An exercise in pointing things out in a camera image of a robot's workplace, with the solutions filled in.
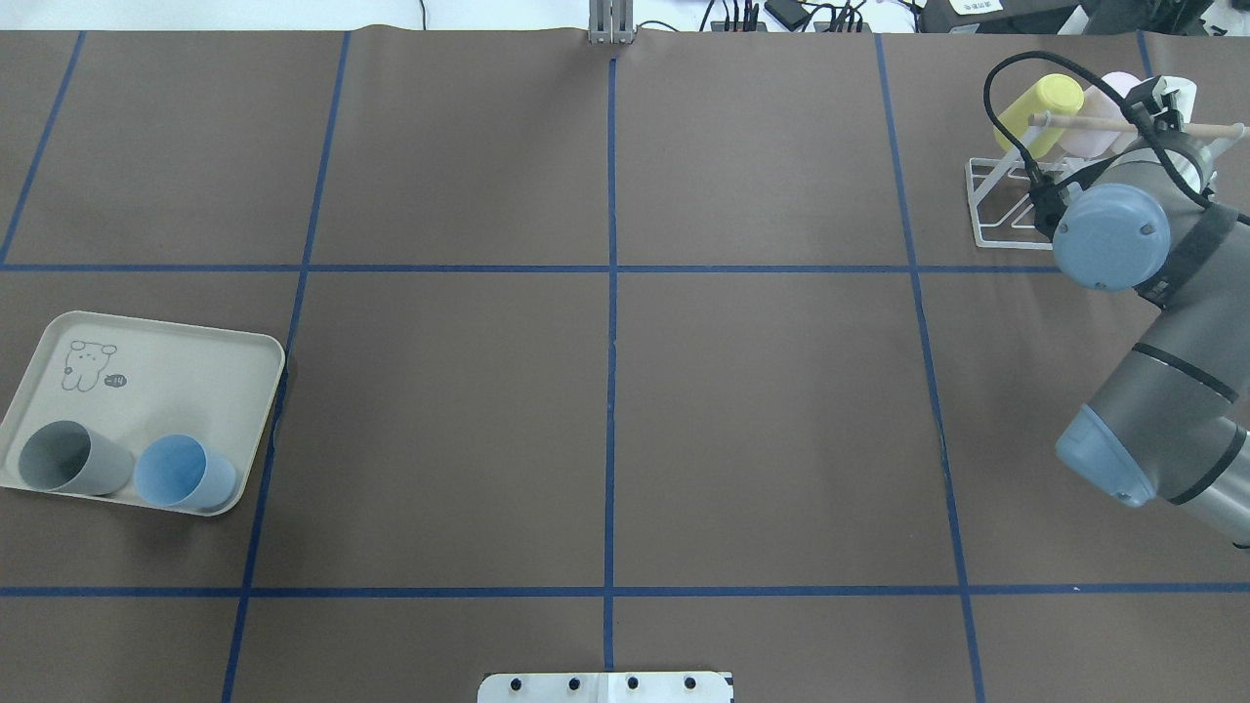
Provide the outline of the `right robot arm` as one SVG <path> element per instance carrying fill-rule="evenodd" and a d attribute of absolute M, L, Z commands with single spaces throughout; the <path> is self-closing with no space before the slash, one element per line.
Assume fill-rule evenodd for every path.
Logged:
<path fill-rule="evenodd" d="M 1081 286 L 1134 291 L 1158 308 L 1142 336 L 1058 439 L 1058 457 L 1102 493 L 1160 499 L 1248 548 L 1248 226 L 1231 206 L 1199 205 L 1211 148 L 1168 133 L 1098 166 L 1051 236 Z"/>

